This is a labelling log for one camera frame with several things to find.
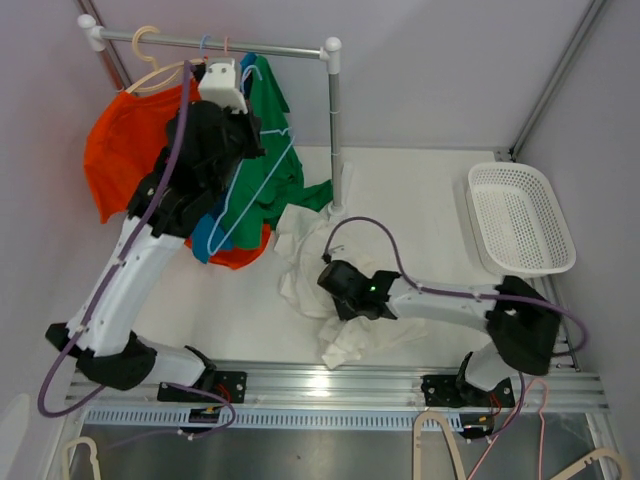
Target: beige hanger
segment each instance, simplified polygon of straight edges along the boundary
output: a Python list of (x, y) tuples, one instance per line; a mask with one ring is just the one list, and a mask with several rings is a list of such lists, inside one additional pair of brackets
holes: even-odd
[[(202, 63), (203, 60), (201, 58), (194, 58), (189, 60), (191, 63), (196, 64), (196, 63)], [(181, 72), (181, 67), (184, 67), (184, 62), (176, 62), (176, 63), (172, 63), (170, 65), (166, 65), (162, 68), (159, 68), (158, 70), (155, 70), (151, 73), (148, 73), (147, 75), (145, 75), (144, 77), (142, 77), (140, 80), (138, 80), (136, 83), (134, 83), (133, 85), (131, 85), (129, 88), (127, 88), (125, 91), (127, 93), (133, 93), (133, 92), (154, 92), (156, 90), (159, 90), (161, 88), (163, 88), (165, 85), (169, 84), (171, 81), (173, 81), (174, 78), (176, 78)], [(140, 88), (140, 85), (145, 84), (147, 81), (151, 80), (152, 78), (154, 78), (156, 75), (160, 75), (161, 73), (165, 73), (168, 72), (172, 69), (177, 69), (176, 72), (169, 77), (168, 79), (158, 83), (157, 85), (153, 85), (151, 87), (142, 87)]]
[(77, 445), (80, 445), (81, 443), (84, 443), (89, 447), (89, 461), (91, 462), (94, 480), (101, 480), (102, 477), (100, 476), (100, 463), (98, 462), (98, 446), (91, 437), (79, 437), (63, 445), (62, 451), (60, 453), (63, 480), (69, 480), (71, 476), (71, 473), (69, 472), (69, 450)]
[[(140, 41), (140, 37), (142, 37), (142, 35), (144, 35), (145, 33), (160, 33), (160, 30), (158, 29), (158, 27), (154, 27), (153, 25), (145, 25), (144, 27), (140, 27), (138, 30), (136, 30), (136, 33), (133, 34), (133, 39), (131, 40), (131, 49), (133, 50), (133, 53), (135, 53), (136, 57), (138, 57), (140, 60), (142, 60), (143, 62), (151, 63), (151, 66), (153, 67), (153, 72), (151, 72), (148, 75), (145, 75), (136, 83), (134, 83), (129, 88), (127, 88), (126, 90), (127, 93), (133, 93), (134, 91), (138, 93), (155, 92), (156, 90), (160, 90), (161, 88), (164, 88), (165, 86), (169, 85), (181, 73), (181, 70), (178, 68), (173, 73), (173, 75), (170, 75), (168, 78), (164, 79), (162, 82), (156, 85), (152, 85), (150, 87), (141, 87), (141, 85), (143, 85), (145, 82), (152, 79), (156, 75), (159, 75), (164, 72), (168, 72), (173, 68), (182, 66), (183, 64), (183, 62), (177, 62), (177, 63), (172, 63), (171, 65), (167, 65), (166, 67), (159, 68), (156, 57), (154, 57), (153, 55), (145, 55), (140, 51), (140, 46), (138, 45), (138, 42)], [(200, 59), (191, 60), (191, 62), (201, 63), (202, 60)]]
[(464, 473), (464, 466), (462, 465), (462, 458), (460, 457), (460, 451), (456, 445), (456, 440), (453, 437), (453, 431), (449, 426), (449, 422), (441, 414), (429, 411), (418, 415), (416, 421), (413, 422), (413, 480), (422, 479), (422, 455), (420, 453), (420, 445), (422, 439), (422, 424), (425, 420), (434, 420), (440, 424), (444, 438), (447, 441), (447, 446), (449, 447), (453, 468), (456, 472), (456, 479), (467, 480)]
[(551, 480), (568, 480), (587, 468), (588, 465), (591, 465), (593, 462), (603, 457), (609, 457), (618, 464), (618, 467), (620, 468), (620, 480), (631, 480), (631, 469), (629, 468), (627, 459), (618, 452), (614, 452), (608, 448), (598, 448), (597, 450), (586, 454), (576, 463), (565, 468)]

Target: clothing rack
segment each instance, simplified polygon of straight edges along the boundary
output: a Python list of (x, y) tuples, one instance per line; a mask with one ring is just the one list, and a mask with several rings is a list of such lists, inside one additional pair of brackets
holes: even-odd
[[(134, 37), (133, 32), (120, 30), (109, 30), (97, 24), (96, 19), (83, 14), (78, 17), (78, 26), (84, 31), (89, 45), (101, 58), (109, 78), (116, 91), (122, 91), (127, 86), (127, 79), (116, 68), (109, 68), (112, 64), (107, 49), (107, 41), (131, 42)], [(195, 37), (182, 37), (177, 35), (164, 35), (145, 33), (140, 36), (138, 43), (148, 43), (155, 45), (169, 45), (175, 47), (201, 47), (201, 39)], [(349, 187), (352, 167), (346, 164), (341, 154), (341, 126), (340, 126), (340, 50), (342, 42), (339, 38), (329, 37), (324, 46), (313, 49), (304, 47), (287, 47), (278, 45), (264, 45), (257, 43), (242, 42), (221, 42), (216, 40), (205, 40), (202, 42), (203, 48), (212, 50), (226, 50), (230, 52), (254, 52), (261, 55), (276, 55), (281, 57), (308, 58), (321, 60), (327, 64), (327, 74), (329, 76), (329, 131), (331, 138), (331, 181), (333, 185), (333, 201), (329, 205), (329, 213), (332, 217), (343, 217), (346, 215), (345, 197)]]

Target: green shirt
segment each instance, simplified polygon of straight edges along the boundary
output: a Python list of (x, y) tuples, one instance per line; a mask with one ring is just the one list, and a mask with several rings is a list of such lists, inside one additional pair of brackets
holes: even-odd
[[(255, 66), (262, 80), (253, 72), (253, 82), (249, 101), (256, 116), (262, 119), (262, 131), (283, 130), (289, 124), (285, 113), (289, 105), (284, 99), (266, 58), (259, 56)], [(237, 220), (255, 192), (267, 177), (275, 163), (291, 142), (285, 135), (271, 133), (261, 135), (266, 155), (242, 162), (235, 188), (229, 199), (229, 210), (221, 223), (225, 231)], [(265, 185), (260, 195), (249, 208), (231, 234), (234, 247), (250, 250), (260, 246), (262, 224), (275, 228), (288, 203), (320, 211), (333, 198), (331, 181), (304, 188), (302, 165), (293, 148), (290, 148), (282, 162)]]

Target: white cloth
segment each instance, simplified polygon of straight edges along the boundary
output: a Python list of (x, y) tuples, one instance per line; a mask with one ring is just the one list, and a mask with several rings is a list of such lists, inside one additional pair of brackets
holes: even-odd
[[(321, 256), (333, 227), (319, 213), (288, 205), (278, 222), (275, 245), (275, 251), (291, 263), (291, 270), (280, 280), (280, 294), (303, 315), (325, 320), (319, 340), (326, 365), (335, 368), (427, 335), (424, 319), (372, 321), (358, 317), (340, 321), (331, 296), (317, 284), (326, 267)], [(334, 236), (331, 248), (332, 259), (345, 260), (368, 277), (381, 268), (342, 229)]]

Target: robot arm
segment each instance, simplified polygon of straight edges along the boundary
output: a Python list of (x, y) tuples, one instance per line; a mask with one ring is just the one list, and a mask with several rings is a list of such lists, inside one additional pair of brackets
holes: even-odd
[[(129, 202), (116, 248), (89, 299), (69, 322), (51, 325), (46, 334), (62, 350), (82, 331), (69, 355), (77, 359), (77, 368), (87, 378), (104, 386), (128, 390), (142, 382), (174, 382), (202, 390), (211, 387), (215, 366), (203, 354), (192, 347), (155, 344), (132, 332), (151, 288), (200, 218), (227, 189), (239, 162), (264, 155), (260, 120), (238, 92), (235, 63), (225, 59), (222, 65), (214, 63), (202, 70), (199, 92), (205, 100), (187, 109), (177, 163), (160, 203), (122, 259), (123, 246), (140, 228), (140, 219), (158, 190), (176, 137), (177, 116), (167, 125), (169, 146), (162, 149), (153, 171), (140, 181)], [(113, 277), (96, 295), (107, 275)], [(85, 312), (97, 298), (91, 320), (83, 327)]]
[(481, 295), (499, 294), (543, 299), (522, 279), (505, 277), (500, 285), (466, 287), (418, 283), (452, 295), (420, 292), (398, 272), (377, 271), (367, 278), (342, 260), (329, 262), (318, 279), (332, 295), (341, 320), (356, 316), (370, 320), (429, 318), (488, 333), (492, 342), (469, 354), (458, 375), (459, 389), (468, 390), (469, 395), (491, 392), (518, 371), (548, 373), (560, 316), (524, 303), (480, 299)]

